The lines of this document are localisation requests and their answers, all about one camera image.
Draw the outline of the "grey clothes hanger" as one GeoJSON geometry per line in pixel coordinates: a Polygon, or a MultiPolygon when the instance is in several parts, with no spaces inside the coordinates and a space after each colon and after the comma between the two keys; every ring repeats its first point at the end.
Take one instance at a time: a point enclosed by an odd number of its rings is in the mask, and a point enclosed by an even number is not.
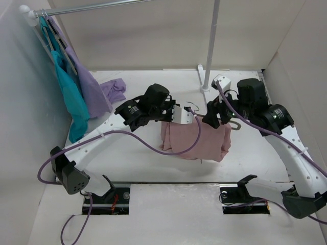
{"type": "MultiPolygon", "coordinates": [[[[200,113],[200,108],[199,106],[197,106],[196,104],[194,104],[191,101],[186,101],[186,106],[184,106],[184,108],[186,110],[191,109],[192,111],[194,111],[197,115],[199,115],[200,117],[204,117],[203,114],[200,113]]],[[[242,125],[236,121],[231,120],[229,122],[229,125],[231,126],[231,129],[234,131],[239,131],[242,127],[242,125]]]]}

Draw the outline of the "pink trousers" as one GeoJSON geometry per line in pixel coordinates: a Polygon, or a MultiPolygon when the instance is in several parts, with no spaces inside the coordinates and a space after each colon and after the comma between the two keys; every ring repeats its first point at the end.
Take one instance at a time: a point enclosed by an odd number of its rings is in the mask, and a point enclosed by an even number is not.
{"type": "Polygon", "coordinates": [[[203,122],[200,125],[201,134],[199,135],[196,121],[185,125],[162,122],[161,149],[179,153],[194,145],[190,151],[179,155],[179,157],[186,160],[222,161],[231,147],[231,126],[226,124],[214,129],[203,122]]]}

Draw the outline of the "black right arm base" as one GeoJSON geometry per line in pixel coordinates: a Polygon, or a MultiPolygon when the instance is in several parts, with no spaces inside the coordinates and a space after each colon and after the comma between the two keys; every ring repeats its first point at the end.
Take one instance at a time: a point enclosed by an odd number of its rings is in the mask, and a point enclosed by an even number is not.
{"type": "Polygon", "coordinates": [[[248,175],[236,183],[220,185],[219,201],[225,215],[270,214],[268,202],[251,197],[245,185],[256,175],[248,175]]]}

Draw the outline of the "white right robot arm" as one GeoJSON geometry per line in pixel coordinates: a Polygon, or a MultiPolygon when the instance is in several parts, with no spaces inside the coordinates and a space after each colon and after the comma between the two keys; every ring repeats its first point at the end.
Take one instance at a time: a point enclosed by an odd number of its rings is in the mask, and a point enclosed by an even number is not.
{"type": "Polygon", "coordinates": [[[237,82],[237,99],[229,94],[230,79],[216,76],[212,87],[219,95],[207,103],[203,122],[215,129],[238,118],[259,130],[284,164],[290,181],[277,183],[248,175],[233,189],[224,189],[227,204],[246,206],[261,200],[281,205],[294,218],[310,217],[326,206],[326,172],[310,157],[299,138],[287,109],[270,104],[262,81],[250,78],[237,82]]]}

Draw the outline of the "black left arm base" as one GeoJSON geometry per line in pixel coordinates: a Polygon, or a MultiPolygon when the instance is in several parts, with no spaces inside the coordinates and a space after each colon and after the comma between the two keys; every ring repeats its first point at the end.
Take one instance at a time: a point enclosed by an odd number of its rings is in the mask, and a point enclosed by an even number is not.
{"type": "MultiPolygon", "coordinates": [[[[130,189],[129,183],[115,183],[115,193],[108,201],[103,198],[91,194],[92,196],[92,208],[91,215],[128,215],[129,214],[129,202],[130,202],[130,189]]],[[[82,214],[88,214],[90,210],[90,198],[84,196],[82,205],[82,214]]]]}

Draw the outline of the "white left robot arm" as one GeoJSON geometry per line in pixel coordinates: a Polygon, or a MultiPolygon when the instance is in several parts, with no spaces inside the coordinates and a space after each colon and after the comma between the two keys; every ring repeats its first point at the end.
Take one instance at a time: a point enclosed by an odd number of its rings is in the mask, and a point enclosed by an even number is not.
{"type": "Polygon", "coordinates": [[[110,179],[97,177],[87,166],[121,136],[130,134],[150,121],[172,122],[180,118],[181,107],[160,84],[149,86],[143,95],[126,100],[101,125],[72,144],[72,150],[60,154],[52,149],[52,169],[68,194],[81,191],[96,195],[102,202],[114,198],[115,187],[110,179]]]}

